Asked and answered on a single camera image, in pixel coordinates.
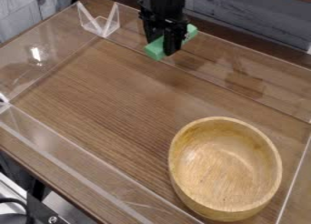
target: bowl rim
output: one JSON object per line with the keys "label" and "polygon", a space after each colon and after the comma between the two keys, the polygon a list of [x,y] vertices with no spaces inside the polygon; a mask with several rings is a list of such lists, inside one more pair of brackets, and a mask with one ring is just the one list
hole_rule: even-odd
{"label": "bowl rim", "polygon": [[[275,183],[272,185],[272,187],[270,188],[270,190],[267,191],[266,195],[258,200],[258,201],[254,201],[251,204],[248,205],[244,205],[242,207],[238,207],[235,209],[230,208],[230,209],[220,209],[219,207],[215,208],[212,203],[207,204],[207,203],[202,203],[199,202],[198,200],[195,200],[192,198],[192,196],[190,194],[187,194],[187,192],[184,192],[183,190],[183,187],[180,186],[179,184],[179,180],[176,179],[175,177],[175,174],[172,173],[172,163],[171,163],[171,155],[172,155],[172,149],[174,149],[174,145],[175,145],[175,142],[176,140],[180,138],[180,135],[184,133],[184,131],[203,123],[203,122],[208,122],[211,120],[224,120],[224,121],[228,121],[228,122],[235,122],[238,123],[239,125],[243,125],[244,127],[248,127],[254,132],[256,132],[259,134],[259,136],[264,139],[264,141],[267,142],[267,145],[268,147],[272,149],[272,152],[274,152],[274,158],[275,158],[275,161],[278,163],[276,165],[276,177],[274,178],[275,180]],[[251,124],[246,123],[244,121],[239,120],[239,119],[235,119],[235,118],[231,118],[231,117],[204,117],[204,118],[200,118],[195,121],[192,121],[191,123],[188,123],[178,132],[178,134],[175,135],[172,141],[171,141],[171,144],[170,144],[170,162],[168,162],[168,165],[170,165],[170,177],[171,179],[174,180],[174,183],[175,183],[175,186],[179,187],[179,190],[183,192],[183,194],[198,204],[200,205],[202,207],[206,207],[207,209],[212,209],[212,210],[216,210],[216,211],[222,211],[222,212],[243,212],[243,211],[248,211],[248,210],[252,210],[252,209],[256,209],[259,208],[260,206],[263,206],[270,200],[271,198],[275,196],[276,192],[278,192],[278,189],[279,189],[279,186],[280,186],[280,182],[282,182],[282,174],[283,174],[283,167],[282,167],[282,159],[280,159],[280,155],[278,153],[278,148],[274,144],[274,142],[271,141],[271,139],[268,138],[268,136],[262,132],[262,130],[259,130],[259,128],[254,127]]]}

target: screw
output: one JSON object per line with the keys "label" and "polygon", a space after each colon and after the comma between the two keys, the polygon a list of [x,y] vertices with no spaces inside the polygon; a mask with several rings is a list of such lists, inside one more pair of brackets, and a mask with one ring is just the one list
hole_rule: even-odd
{"label": "screw", "polygon": [[51,217],[50,219],[48,219],[48,223],[50,224],[55,224],[58,222],[58,217]]}

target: green block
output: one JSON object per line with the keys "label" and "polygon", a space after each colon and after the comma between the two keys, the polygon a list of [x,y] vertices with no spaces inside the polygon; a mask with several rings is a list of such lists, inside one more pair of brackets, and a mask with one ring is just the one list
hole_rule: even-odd
{"label": "green block", "polygon": [[[183,45],[198,35],[198,28],[194,25],[188,25],[188,37],[183,40]],[[159,37],[151,44],[144,47],[146,54],[156,61],[166,57],[163,49],[164,36]]]}

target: wooden bowl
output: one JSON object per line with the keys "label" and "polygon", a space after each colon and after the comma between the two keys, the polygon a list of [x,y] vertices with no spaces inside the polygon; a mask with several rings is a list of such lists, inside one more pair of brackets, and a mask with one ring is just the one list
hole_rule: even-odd
{"label": "wooden bowl", "polygon": [[219,221],[243,220],[278,192],[280,156],[258,128],[228,117],[208,117],[172,139],[170,176],[194,212]]}

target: acrylic bracket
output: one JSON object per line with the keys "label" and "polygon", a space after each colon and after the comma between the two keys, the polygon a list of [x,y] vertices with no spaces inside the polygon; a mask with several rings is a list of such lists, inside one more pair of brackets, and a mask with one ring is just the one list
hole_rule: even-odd
{"label": "acrylic bracket", "polygon": [[98,16],[92,17],[90,11],[86,9],[83,4],[78,2],[78,12],[80,17],[80,24],[83,28],[98,35],[99,37],[107,38],[120,28],[120,16],[119,16],[119,5],[114,4],[111,14],[108,18]]}

